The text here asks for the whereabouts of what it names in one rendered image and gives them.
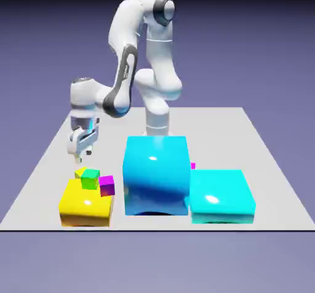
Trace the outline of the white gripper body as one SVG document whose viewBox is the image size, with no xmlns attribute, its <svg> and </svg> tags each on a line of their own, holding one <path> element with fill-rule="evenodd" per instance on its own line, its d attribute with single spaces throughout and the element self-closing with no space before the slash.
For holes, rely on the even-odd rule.
<svg viewBox="0 0 315 293">
<path fill-rule="evenodd" d="M 94 129 L 83 129 L 77 127 L 70 134 L 67 142 L 67 152 L 71 155 L 80 155 L 83 151 L 91 150 L 98 139 L 98 127 Z"/>
</svg>

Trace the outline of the small green cube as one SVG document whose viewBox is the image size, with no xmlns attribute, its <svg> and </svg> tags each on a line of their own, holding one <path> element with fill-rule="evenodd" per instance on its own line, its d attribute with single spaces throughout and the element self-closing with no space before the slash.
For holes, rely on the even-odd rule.
<svg viewBox="0 0 315 293">
<path fill-rule="evenodd" d="M 96 190 L 99 181 L 100 171 L 97 169 L 85 169 L 81 175 L 81 185 L 85 190 Z"/>
</svg>

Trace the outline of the small purple cube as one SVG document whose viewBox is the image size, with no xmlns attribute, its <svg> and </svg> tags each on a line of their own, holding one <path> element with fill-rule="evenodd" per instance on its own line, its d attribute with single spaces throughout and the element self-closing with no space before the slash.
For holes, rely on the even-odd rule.
<svg viewBox="0 0 315 293">
<path fill-rule="evenodd" d="M 115 195 L 115 183 L 112 175 L 101 176 L 98 178 L 98 182 L 101 197 Z"/>
</svg>

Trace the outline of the large yellow box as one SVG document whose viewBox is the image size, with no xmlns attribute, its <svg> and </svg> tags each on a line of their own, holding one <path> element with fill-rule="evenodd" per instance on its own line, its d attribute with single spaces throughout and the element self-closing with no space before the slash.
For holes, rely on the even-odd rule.
<svg viewBox="0 0 315 293">
<path fill-rule="evenodd" d="M 96 190 L 83 189 L 79 179 L 69 179 L 58 205 L 63 227 L 108 227 L 114 196 L 101 196 Z"/>
</svg>

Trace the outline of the large blue box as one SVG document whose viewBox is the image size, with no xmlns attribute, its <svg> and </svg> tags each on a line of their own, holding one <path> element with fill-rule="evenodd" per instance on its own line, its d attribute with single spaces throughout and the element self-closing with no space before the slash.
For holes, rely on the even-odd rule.
<svg viewBox="0 0 315 293">
<path fill-rule="evenodd" d="M 188 215 L 191 162 L 185 136 L 129 136 L 122 176 L 126 215 Z"/>
</svg>

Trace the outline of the large cyan box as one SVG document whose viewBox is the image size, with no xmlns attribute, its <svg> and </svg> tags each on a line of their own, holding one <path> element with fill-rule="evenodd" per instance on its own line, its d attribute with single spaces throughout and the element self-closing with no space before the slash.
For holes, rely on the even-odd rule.
<svg viewBox="0 0 315 293">
<path fill-rule="evenodd" d="M 194 224 L 254 221 L 256 202 L 239 169 L 191 171 L 189 208 Z"/>
</svg>

